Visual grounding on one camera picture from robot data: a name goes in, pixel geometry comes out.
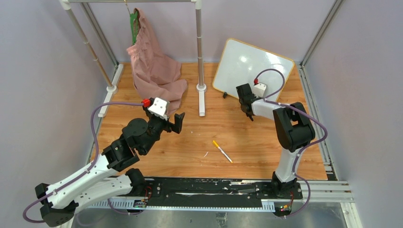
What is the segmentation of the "yellow framed whiteboard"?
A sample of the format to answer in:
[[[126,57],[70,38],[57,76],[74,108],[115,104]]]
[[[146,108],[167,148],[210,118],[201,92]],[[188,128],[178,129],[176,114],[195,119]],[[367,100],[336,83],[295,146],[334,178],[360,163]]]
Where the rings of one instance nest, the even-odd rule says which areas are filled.
[[[214,89],[238,98],[236,87],[258,82],[265,85],[262,95],[276,101],[287,82],[295,63],[292,59],[264,50],[251,44],[230,38],[226,41],[215,77]]]

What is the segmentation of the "white marker pen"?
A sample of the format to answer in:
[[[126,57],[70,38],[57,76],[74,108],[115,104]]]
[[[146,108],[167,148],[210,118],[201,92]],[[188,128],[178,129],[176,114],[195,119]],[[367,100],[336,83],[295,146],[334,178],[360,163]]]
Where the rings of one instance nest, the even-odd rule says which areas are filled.
[[[226,154],[226,152],[218,145],[215,140],[213,140],[212,143],[230,163],[233,163],[233,160]]]

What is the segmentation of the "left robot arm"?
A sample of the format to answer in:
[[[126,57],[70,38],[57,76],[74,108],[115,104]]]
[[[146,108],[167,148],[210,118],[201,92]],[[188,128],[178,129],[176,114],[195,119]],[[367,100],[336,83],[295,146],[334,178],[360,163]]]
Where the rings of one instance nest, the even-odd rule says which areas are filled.
[[[94,203],[114,196],[150,193],[139,169],[131,168],[161,138],[162,132],[180,133],[185,113],[175,114],[174,123],[143,108],[148,120],[135,118],[121,136],[104,148],[101,155],[74,174],[51,185],[35,187],[42,206],[41,217],[49,227],[60,226]]]

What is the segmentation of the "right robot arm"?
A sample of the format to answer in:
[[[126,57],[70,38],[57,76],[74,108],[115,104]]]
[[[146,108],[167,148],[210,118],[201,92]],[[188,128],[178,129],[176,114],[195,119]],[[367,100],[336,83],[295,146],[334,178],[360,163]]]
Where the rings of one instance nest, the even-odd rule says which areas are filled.
[[[273,172],[270,190],[277,198],[284,198],[297,188],[296,172],[302,149],[316,137],[315,130],[300,102],[283,104],[257,97],[249,84],[236,87],[241,110],[253,120],[261,116],[275,123],[281,156]]]

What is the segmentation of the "pink cloth garment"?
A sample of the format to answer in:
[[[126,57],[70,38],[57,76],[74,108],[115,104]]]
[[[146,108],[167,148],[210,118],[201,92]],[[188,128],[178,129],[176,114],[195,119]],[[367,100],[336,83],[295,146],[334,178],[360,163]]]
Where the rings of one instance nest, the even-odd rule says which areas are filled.
[[[154,30],[141,9],[138,12],[139,31],[136,42],[126,51],[131,60],[133,84],[142,99],[161,98],[170,102],[167,115],[181,105],[188,83],[181,79],[182,64],[165,55]]]

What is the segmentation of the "white clothes rack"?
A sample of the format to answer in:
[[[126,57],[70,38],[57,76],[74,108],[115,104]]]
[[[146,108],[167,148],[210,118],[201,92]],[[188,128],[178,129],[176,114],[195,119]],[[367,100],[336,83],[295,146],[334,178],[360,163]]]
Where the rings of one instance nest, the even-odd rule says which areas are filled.
[[[107,95],[104,99],[104,102],[112,101],[112,98],[118,91],[118,84],[120,78],[122,76],[124,66],[123,64],[118,65],[117,68],[114,69],[114,76],[112,79],[109,78],[108,74],[106,73],[103,65],[101,64],[99,57],[97,56],[95,50],[91,46],[85,32],[83,31],[80,23],[78,22],[74,12],[72,11],[71,3],[82,3],[88,2],[89,4],[92,3],[110,3],[109,0],[61,0],[59,3],[65,12],[68,14],[71,22],[73,23],[74,27],[76,28],[77,32],[79,33],[80,37],[84,45],[88,48],[90,53],[93,56],[94,62],[99,67],[99,70],[107,84],[106,91]],[[199,108],[199,116],[204,117],[206,115],[206,105],[205,105],[205,92],[207,90],[207,85],[204,82],[204,66],[203,66],[203,54],[202,54],[202,1],[201,0],[191,0],[192,4],[194,4],[195,8],[195,17],[196,17],[196,38],[197,38],[197,60],[198,60],[198,84],[196,89],[198,91],[198,108]]]

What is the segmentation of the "green clothes hanger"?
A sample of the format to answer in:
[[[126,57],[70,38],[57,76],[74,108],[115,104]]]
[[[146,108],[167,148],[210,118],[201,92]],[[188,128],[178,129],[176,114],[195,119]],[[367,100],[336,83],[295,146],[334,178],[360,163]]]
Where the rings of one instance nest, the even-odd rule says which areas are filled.
[[[134,45],[137,41],[137,35],[138,35],[139,29],[140,29],[139,10],[137,8],[134,8],[132,11],[130,11],[127,1],[124,0],[124,2],[126,5],[126,8],[127,8],[127,11],[129,13],[131,35],[132,35],[132,45]]]

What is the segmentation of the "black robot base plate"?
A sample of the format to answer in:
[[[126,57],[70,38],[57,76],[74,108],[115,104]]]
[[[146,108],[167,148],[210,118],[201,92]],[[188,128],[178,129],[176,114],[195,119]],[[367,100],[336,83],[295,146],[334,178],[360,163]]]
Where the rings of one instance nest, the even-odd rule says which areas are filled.
[[[96,209],[272,212],[290,214],[302,200],[299,183],[285,193],[275,193],[270,180],[149,177],[140,194],[110,197],[91,205]]]

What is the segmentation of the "aluminium frame post right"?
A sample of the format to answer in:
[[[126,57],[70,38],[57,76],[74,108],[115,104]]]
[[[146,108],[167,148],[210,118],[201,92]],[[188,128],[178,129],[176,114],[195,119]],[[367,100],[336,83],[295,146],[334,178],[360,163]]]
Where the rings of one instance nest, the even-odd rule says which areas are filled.
[[[344,1],[343,0],[334,0],[331,5],[325,19],[321,23],[317,33],[315,34],[309,48],[307,49],[303,59],[298,64],[298,73],[301,80],[301,84],[304,90],[304,95],[307,101],[307,105],[310,113],[317,120],[321,120],[321,116],[318,112],[318,106],[316,103],[316,98],[314,96],[314,92],[311,86],[311,82],[307,72],[307,65],[312,58],[317,46],[321,42],[323,36],[325,35],[328,27],[331,25],[334,17],[337,15],[338,11],[342,7]],[[325,168],[326,176],[328,181],[338,181],[338,175],[336,169],[334,168],[332,156],[330,153],[330,149],[325,141],[319,143],[319,150],[321,152],[323,165]]]

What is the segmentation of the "aluminium frame post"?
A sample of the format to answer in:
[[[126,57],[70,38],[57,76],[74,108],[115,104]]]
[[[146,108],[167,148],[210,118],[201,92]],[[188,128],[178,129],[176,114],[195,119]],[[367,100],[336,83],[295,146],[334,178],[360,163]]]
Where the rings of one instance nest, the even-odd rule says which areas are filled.
[[[334,17],[337,15],[338,11],[342,7],[344,1],[343,0],[334,0],[331,5],[325,19],[321,23],[317,33],[315,34],[309,48],[307,49],[303,59],[298,64],[298,73],[301,80],[301,84],[304,90],[304,95],[307,101],[307,105],[310,113],[317,120],[321,120],[321,116],[318,112],[318,106],[316,103],[316,98],[314,96],[314,92],[311,86],[311,82],[307,72],[307,65],[312,58],[317,46],[321,42],[323,36],[325,35],[328,27],[331,25]],[[330,149],[325,141],[319,143],[319,150],[321,152],[323,165],[325,168],[326,176],[328,181],[338,181],[338,175],[336,169],[334,168],[332,156],[330,153]]]
[[[82,7],[88,21],[90,22],[93,30],[95,31],[95,34],[98,37],[99,42],[101,43],[101,46],[103,47],[104,51],[106,52],[107,56],[109,57],[111,63],[113,63],[115,68],[117,68],[119,65],[119,62],[116,59],[115,54],[113,53],[112,48],[111,48],[109,42],[107,41],[107,38],[106,38],[100,24],[98,23],[98,20],[96,19],[96,16],[95,16],[94,12],[92,11],[90,4],[88,2],[82,2],[82,3],[80,3],[80,6]]]

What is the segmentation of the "aluminium frame post left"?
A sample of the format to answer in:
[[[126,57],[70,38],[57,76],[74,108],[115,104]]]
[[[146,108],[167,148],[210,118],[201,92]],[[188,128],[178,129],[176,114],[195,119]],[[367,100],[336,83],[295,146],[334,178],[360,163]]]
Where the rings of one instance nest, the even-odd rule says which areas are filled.
[[[107,56],[109,57],[111,63],[113,63],[115,68],[117,68],[119,65],[119,62],[116,59],[115,54],[113,53],[112,48],[111,48],[109,42],[107,41],[107,38],[106,38],[100,24],[98,23],[98,20],[96,19],[96,16],[95,16],[94,12],[92,11],[90,4],[88,2],[82,2],[82,3],[80,3],[80,6],[82,7],[88,21],[90,22],[93,30],[95,31],[95,34],[98,37],[99,42],[101,43],[101,46],[103,47],[104,51],[106,52]]]

